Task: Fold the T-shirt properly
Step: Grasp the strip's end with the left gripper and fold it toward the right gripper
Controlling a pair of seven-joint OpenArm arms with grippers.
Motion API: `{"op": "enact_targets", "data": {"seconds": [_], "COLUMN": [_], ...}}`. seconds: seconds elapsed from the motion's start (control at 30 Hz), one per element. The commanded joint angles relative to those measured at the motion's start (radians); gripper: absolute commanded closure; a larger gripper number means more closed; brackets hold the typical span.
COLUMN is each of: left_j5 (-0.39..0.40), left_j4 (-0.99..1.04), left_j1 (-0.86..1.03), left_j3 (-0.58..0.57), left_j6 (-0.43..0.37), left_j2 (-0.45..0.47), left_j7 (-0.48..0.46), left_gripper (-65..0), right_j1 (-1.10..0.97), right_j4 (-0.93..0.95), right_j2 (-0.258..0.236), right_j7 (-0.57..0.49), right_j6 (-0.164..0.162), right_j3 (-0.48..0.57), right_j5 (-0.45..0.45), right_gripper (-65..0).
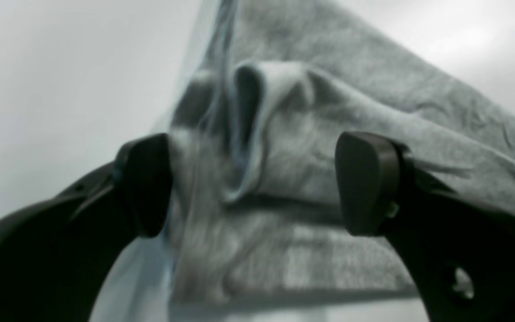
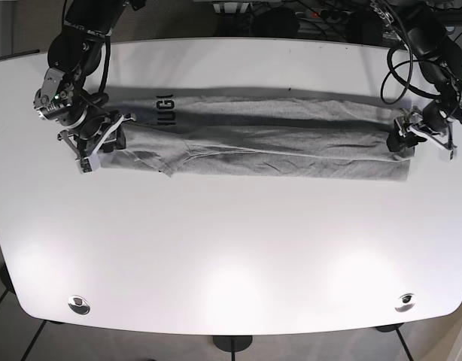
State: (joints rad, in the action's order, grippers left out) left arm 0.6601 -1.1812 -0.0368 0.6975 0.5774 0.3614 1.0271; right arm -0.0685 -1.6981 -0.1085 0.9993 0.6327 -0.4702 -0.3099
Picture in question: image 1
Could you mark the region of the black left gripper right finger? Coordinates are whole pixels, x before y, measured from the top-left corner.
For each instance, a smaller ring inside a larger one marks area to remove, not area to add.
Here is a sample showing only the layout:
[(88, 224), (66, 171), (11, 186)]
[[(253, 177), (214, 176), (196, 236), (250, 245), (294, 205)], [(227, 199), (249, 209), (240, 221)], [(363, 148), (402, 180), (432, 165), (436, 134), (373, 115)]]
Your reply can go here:
[(515, 216), (417, 166), (404, 144), (344, 132), (334, 163), (352, 236), (383, 236), (432, 322), (515, 322)]

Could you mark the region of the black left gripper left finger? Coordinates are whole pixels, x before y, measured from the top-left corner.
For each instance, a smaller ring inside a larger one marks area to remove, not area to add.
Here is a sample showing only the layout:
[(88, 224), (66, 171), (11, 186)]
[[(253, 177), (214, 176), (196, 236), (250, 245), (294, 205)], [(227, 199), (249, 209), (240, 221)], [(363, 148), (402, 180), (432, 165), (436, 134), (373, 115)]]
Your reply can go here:
[(0, 219), (0, 322), (87, 322), (123, 249), (163, 230), (171, 188), (168, 135), (154, 134)]

